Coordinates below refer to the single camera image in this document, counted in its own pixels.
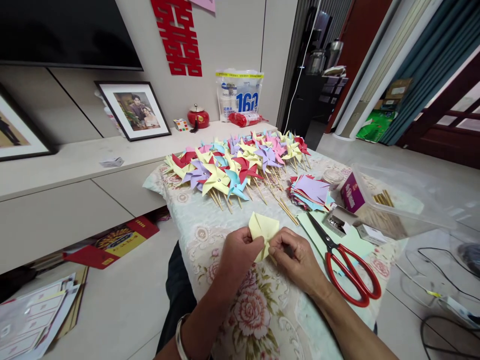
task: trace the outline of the picture frame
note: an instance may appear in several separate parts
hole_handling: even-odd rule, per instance
[[[149,81],[95,81],[128,141],[172,135]]]
[[[57,152],[56,147],[0,84],[0,162]]]

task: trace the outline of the teal curtain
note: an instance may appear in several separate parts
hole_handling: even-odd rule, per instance
[[[443,0],[392,80],[413,83],[380,143],[394,145],[479,45],[480,0]]]

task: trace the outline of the floral tablecloth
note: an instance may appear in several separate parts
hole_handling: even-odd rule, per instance
[[[298,174],[312,174],[318,179],[326,169],[336,168],[345,178],[351,169],[315,151],[309,156],[311,169],[298,167]],[[180,178],[172,172],[164,173],[168,166],[159,166],[145,181],[144,187],[160,193],[166,200],[170,214],[180,231],[180,248],[188,271],[193,293],[197,300],[207,292],[218,269],[225,237],[233,230],[247,226],[252,212],[280,221],[310,240],[301,226],[295,226],[280,208],[270,193],[268,184],[259,182],[268,205],[260,198],[255,186],[251,189],[253,201],[243,201],[240,209],[236,198],[232,198],[233,214],[223,201],[221,211],[209,196],[189,186],[177,187]],[[272,184],[275,195],[283,197],[290,210],[299,214],[302,209],[293,205],[285,191],[295,168],[282,170],[280,182]],[[386,291],[391,267],[400,257],[407,240],[377,247],[367,259],[378,277],[382,294]],[[325,272],[322,256],[315,251],[318,263]],[[360,276],[368,284],[370,279],[363,268],[358,267]],[[345,277],[339,281],[350,294],[358,294]],[[382,298],[370,301],[366,308],[353,306],[361,319],[373,329]],[[214,359],[341,359],[340,350],[329,331],[328,325],[319,315],[312,301],[288,278],[285,278],[267,258],[254,264],[248,271],[227,318],[220,328],[213,346]]]

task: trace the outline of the silver bracelet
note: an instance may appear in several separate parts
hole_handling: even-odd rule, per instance
[[[182,344],[182,337],[180,336],[180,329],[182,328],[182,324],[184,323],[184,319],[188,317],[190,313],[183,315],[178,323],[176,324],[176,331],[175,331],[175,342],[176,342],[176,349],[178,350],[178,355],[180,355],[181,360],[191,360],[187,354],[185,354],[184,346]]]

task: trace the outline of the hand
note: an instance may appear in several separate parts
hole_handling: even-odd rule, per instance
[[[270,240],[268,252],[286,275],[309,296],[330,288],[310,243],[288,227],[283,227]],[[292,252],[293,257],[290,257],[288,253]]]
[[[264,237],[252,239],[248,227],[241,227],[226,236],[215,282],[220,282],[220,287],[232,298],[264,246]]]

